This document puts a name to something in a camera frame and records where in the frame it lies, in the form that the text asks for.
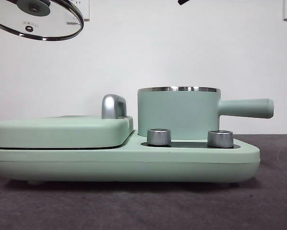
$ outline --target appliance foot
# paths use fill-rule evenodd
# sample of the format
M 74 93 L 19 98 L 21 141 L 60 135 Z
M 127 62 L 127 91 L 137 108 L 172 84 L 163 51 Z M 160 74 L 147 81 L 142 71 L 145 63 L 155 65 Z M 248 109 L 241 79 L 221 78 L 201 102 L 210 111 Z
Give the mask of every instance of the appliance foot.
M 29 185 L 41 185 L 44 184 L 45 181 L 27 181 Z

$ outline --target white wall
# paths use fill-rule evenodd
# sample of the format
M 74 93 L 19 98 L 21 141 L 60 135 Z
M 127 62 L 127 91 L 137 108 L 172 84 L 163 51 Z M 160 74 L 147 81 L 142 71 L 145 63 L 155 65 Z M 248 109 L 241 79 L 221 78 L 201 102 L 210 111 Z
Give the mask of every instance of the white wall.
M 92 0 L 83 32 L 39 42 L 0 30 L 0 120 L 100 115 L 137 90 L 208 86 L 223 99 L 272 98 L 272 119 L 222 117 L 235 133 L 287 133 L 287 22 L 282 0 Z

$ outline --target appliance base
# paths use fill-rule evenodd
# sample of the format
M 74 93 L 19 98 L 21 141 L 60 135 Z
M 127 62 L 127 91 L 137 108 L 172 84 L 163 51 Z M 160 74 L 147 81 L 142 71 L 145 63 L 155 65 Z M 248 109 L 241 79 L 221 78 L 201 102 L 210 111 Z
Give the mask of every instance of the appliance base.
M 143 146 L 133 132 L 112 149 L 0 149 L 0 175 L 46 181 L 236 183 L 256 173 L 259 149 L 234 139 L 237 149 Z

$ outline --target saucepan rim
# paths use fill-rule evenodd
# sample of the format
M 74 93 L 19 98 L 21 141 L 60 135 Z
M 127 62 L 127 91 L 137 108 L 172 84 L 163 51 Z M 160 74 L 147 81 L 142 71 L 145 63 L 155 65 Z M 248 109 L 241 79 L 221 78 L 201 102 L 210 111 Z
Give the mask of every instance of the saucepan rim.
M 201 92 L 220 92 L 220 89 L 199 87 L 199 86 L 164 86 L 139 89 L 138 92 L 161 92 L 161 91 L 201 91 Z

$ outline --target silver knob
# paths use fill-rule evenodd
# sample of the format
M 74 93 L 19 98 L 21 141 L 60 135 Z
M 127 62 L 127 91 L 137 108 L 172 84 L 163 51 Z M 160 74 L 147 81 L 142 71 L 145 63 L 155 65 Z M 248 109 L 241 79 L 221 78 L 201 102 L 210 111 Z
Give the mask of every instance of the silver knob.
M 151 128 L 148 130 L 147 143 L 149 145 L 171 145 L 171 131 L 164 128 Z
M 218 148 L 231 148 L 234 146 L 233 133 L 226 130 L 209 131 L 207 145 Z

